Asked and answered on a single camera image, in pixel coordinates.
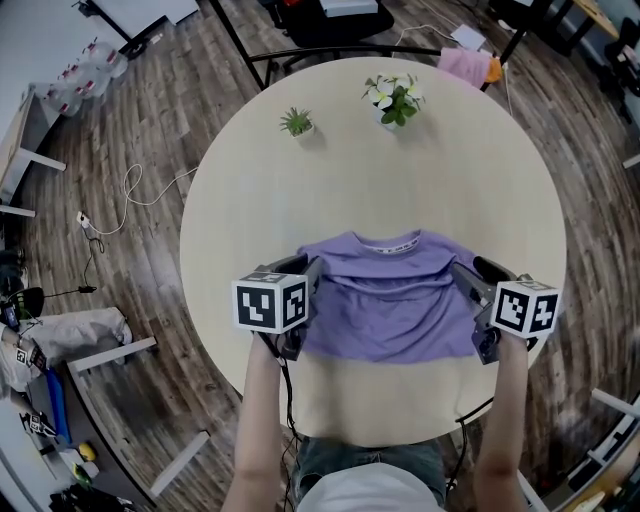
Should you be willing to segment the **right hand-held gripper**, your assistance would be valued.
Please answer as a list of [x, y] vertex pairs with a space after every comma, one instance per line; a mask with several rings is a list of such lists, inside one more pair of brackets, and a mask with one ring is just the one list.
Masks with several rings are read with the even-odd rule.
[[451, 275], [476, 311], [472, 342], [484, 365], [498, 360], [497, 346], [504, 333], [523, 339], [531, 351], [541, 338], [553, 332], [560, 306], [559, 289], [534, 280], [518, 280], [512, 271], [482, 256], [473, 259], [473, 267], [478, 275], [461, 263], [453, 263]]

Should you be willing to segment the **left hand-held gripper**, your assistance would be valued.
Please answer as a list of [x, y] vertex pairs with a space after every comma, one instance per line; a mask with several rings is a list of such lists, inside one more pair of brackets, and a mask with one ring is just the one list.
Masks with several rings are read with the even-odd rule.
[[234, 325], [265, 335], [276, 358], [297, 360], [303, 343], [301, 329], [309, 317], [309, 296], [318, 289], [323, 264], [319, 256], [292, 255], [261, 264], [233, 281]]

